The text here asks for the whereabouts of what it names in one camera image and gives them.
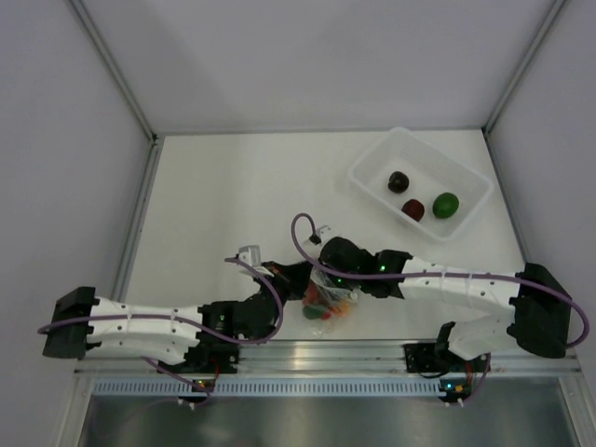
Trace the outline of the clear zip top bag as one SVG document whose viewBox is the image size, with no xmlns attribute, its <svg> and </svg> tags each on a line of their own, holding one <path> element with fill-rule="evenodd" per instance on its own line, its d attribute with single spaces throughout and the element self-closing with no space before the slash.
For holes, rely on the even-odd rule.
<svg viewBox="0 0 596 447">
<path fill-rule="evenodd" d="M 302 299 L 302 315 L 308 331 L 323 338 L 339 330 L 358 306 L 359 294 L 346 287 L 341 278 L 332 278 L 313 268 Z"/>
</svg>

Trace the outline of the dark red fake fruit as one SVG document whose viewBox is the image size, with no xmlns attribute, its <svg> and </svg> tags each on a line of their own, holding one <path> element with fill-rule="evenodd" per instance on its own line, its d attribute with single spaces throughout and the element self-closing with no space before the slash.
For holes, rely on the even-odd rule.
<svg viewBox="0 0 596 447">
<path fill-rule="evenodd" d="M 420 222 L 426 213 L 424 204 L 417 199 L 405 202 L 401 211 L 416 222 Z"/>
</svg>

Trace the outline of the dark purple fake plum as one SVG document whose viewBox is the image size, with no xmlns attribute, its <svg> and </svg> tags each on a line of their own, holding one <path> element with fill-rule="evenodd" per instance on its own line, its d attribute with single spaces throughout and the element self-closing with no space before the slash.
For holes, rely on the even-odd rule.
<svg viewBox="0 0 596 447">
<path fill-rule="evenodd" d="M 394 194 L 403 194 L 410 187 L 410 178 L 402 171 L 394 171 L 389 176 L 387 188 Z"/>
</svg>

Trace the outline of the green fake lime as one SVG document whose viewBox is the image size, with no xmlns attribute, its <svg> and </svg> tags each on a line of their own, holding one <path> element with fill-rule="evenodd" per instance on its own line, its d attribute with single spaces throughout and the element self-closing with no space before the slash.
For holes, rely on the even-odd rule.
<svg viewBox="0 0 596 447">
<path fill-rule="evenodd" d="M 432 212 L 437 219 L 450 219 L 457 213 L 459 206 L 460 201 L 456 194 L 444 192 L 435 198 Z"/>
</svg>

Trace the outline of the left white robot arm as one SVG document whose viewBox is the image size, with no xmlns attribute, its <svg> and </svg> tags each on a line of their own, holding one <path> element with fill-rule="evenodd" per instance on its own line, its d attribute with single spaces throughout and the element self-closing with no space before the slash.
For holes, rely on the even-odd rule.
<svg viewBox="0 0 596 447">
<path fill-rule="evenodd" d="M 263 345 L 277 335 L 285 304 L 304 297 L 311 267 L 266 262 L 245 271 L 257 283 L 256 293 L 206 305 L 127 305 L 78 287 L 56 302 L 51 321 L 39 329 L 46 338 L 42 354 L 148 358 L 173 372 L 206 372 L 213 361 L 230 367 L 242 346 Z"/>
</svg>

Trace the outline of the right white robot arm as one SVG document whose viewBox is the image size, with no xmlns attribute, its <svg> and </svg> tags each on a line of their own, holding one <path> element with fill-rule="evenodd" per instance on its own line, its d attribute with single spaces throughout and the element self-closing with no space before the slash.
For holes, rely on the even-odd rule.
<svg viewBox="0 0 596 447">
<path fill-rule="evenodd" d="M 528 263 L 513 274 L 470 273 L 405 251 L 371 254 L 343 237 L 329 240 L 318 260 L 333 270 L 333 283 L 375 298 L 429 300 L 481 312 L 475 320 L 441 325 L 434 356 L 444 369 L 515 346 L 547 359 L 566 354 L 571 307 L 559 300 L 566 291 L 541 264 Z"/>
</svg>

